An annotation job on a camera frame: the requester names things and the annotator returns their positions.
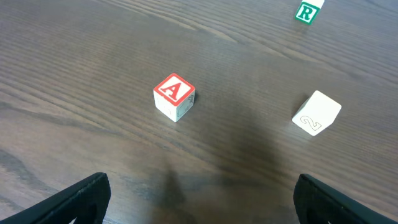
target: tabletop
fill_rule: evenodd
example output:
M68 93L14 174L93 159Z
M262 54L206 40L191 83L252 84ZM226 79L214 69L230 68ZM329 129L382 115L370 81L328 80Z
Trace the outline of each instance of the tabletop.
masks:
M398 221L398 2L0 0L0 219L95 172L104 223L298 223L308 173ZM174 123L153 89L195 86ZM315 90L342 105L312 137Z

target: block face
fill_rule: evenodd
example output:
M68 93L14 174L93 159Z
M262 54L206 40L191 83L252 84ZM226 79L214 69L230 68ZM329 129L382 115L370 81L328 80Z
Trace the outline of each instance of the block face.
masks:
M341 105L320 91L316 91L294 115L292 121L312 136L331 125Z
M156 108L176 122L193 106L195 87L171 74L154 88L154 98Z
M319 7L313 4L308 3L308 1L302 1L300 7L297 10L295 18L306 23L312 24L313 20L316 18L320 8L323 5L322 3L318 3Z
M182 118L182 116L193 106L194 101L195 101L195 91L177 107L176 121Z
M157 85L157 87L155 87L155 91L174 106L178 106L195 91L195 87L176 73L173 73L162 83Z

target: red letter a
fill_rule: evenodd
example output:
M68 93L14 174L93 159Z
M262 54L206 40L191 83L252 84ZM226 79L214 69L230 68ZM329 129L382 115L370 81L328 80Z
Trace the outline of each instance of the red letter a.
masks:
M167 88L160 89L163 92L166 92L166 90L170 90L172 92L169 97L173 98L174 100L177 100L175 97L177 96L178 90L180 89L181 83L177 83L175 85L169 86Z

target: alphabet block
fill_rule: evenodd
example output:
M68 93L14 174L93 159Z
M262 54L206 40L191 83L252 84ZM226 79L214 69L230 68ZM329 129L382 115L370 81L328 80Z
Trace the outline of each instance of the alphabet block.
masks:
M324 2L325 0L303 0L295 18L306 24L312 24Z
M292 121L312 136L331 125L341 105L318 90L298 109Z
M173 73L154 88L154 97L156 108L177 122L192 107L195 87Z

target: wooden block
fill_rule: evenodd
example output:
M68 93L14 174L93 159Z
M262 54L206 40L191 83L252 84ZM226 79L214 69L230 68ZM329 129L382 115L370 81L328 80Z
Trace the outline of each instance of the wooden block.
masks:
M154 97L156 108L177 122L192 107L195 87L173 73L155 87Z
M331 125L341 105L319 91L313 95L298 109L292 121L306 132L315 136Z
M295 18L306 24L312 24L324 2L325 0L303 0L296 12Z

